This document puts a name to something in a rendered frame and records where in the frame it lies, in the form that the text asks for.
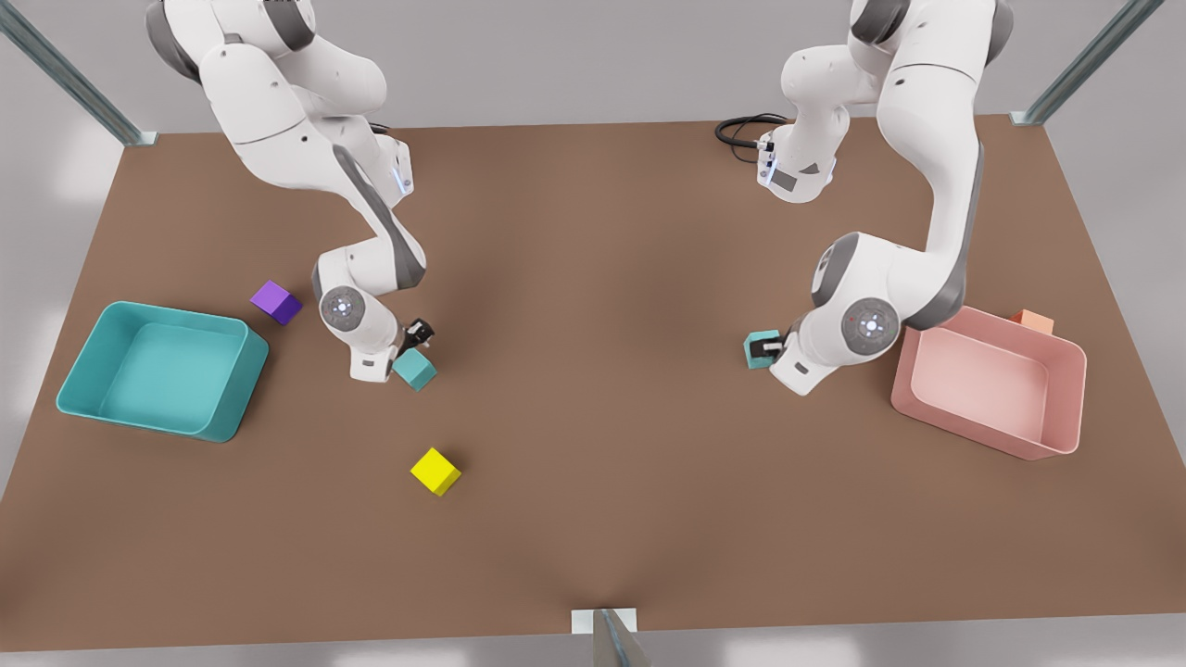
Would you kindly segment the yellow cube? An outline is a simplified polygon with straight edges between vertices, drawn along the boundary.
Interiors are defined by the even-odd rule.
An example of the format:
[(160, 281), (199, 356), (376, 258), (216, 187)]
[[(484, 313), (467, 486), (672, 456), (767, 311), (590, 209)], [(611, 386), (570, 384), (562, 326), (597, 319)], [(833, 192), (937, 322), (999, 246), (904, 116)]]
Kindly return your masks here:
[(410, 474), (436, 497), (444, 497), (449, 488), (461, 478), (461, 469), (452, 460), (446, 459), (441, 452), (436, 451), (436, 447), (428, 447), (412, 465)]

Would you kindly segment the purple cube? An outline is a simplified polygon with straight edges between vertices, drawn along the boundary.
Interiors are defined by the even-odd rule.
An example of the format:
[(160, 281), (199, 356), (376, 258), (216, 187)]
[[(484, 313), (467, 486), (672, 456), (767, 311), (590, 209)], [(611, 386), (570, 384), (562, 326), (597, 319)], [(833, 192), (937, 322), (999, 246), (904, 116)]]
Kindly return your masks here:
[(296, 296), (270, 280), (264, 282), (249, 301), (280, 325), (287, 325), (302, 309), (302, 303)]

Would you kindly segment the pink plastic bin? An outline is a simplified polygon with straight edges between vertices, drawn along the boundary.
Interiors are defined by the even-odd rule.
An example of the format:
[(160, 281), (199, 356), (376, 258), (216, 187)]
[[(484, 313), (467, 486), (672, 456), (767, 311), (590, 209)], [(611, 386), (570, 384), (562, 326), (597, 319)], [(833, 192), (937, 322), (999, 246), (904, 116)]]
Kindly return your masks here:
[(1079, 447), (1086, 354), (1076, 343), (961, 309), (903, 330), (892, 406), (916, 421), (1024, 460)]

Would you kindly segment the teal plastic bin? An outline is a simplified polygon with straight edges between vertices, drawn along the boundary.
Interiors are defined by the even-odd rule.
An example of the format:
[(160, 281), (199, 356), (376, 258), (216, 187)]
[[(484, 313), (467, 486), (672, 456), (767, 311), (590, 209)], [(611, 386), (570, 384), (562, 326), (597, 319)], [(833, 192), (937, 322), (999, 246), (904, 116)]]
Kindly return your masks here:
[(246, 320), (114, 301), (56, 398), (98, 423), (224, 443), (237, 434), (270, 355)]

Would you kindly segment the silver frame post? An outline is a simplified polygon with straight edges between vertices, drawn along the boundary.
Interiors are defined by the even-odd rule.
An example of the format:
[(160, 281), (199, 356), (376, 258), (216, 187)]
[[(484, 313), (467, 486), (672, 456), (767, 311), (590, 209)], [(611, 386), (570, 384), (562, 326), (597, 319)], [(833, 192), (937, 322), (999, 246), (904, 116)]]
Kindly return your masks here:
[(653, 667), (636, 631), (636, 608), (572, 610), (570, 633), (589, 635), (593, 642), (593, 667)]
[(90, 117), (125, 147), (153, 146), (158, 140), (157, 132), (140, 131), (130, 117), (93, 85), (90, 80), (62, 55), (55, 44), (42, 34), (32, 23), (12, 4), (0, 0), (0, 33), (11, 42), (25, 57), (42, 68), (50, 80), (55, 81)]
[(1027, 109), (1008, 114), (1010, 123), (1016, 127), (1045, 125), (1165, 1), (1127, 0)]

